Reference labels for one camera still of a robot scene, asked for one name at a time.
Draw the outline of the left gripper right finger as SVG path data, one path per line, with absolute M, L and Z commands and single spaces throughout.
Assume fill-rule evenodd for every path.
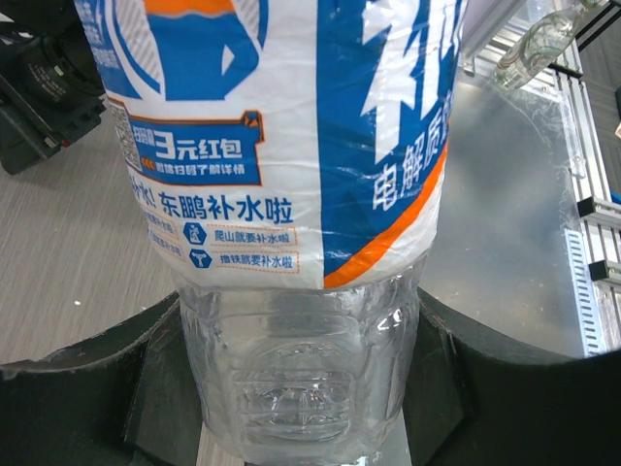
M 566 357 L 418 296 L 403 403 L 412 464 L 619 464 L 619 351 Z

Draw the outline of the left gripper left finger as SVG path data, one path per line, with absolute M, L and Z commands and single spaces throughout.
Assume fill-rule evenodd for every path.
M 176 293 L 43 359 L 1 367 L 4 465 L 194 465 L 201 430 Z

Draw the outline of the clear blue-label water bottle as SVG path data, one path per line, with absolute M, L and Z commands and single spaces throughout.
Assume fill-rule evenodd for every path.
M 398 417 L 463 1 L 79 1 L 203 419 L 340 465 Z

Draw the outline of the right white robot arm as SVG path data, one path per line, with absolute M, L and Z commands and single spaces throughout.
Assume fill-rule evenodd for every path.
M 102 121 L 104 89 L 76 14 L 54 32 L 1 23 L 1 168 L 16 175 Z

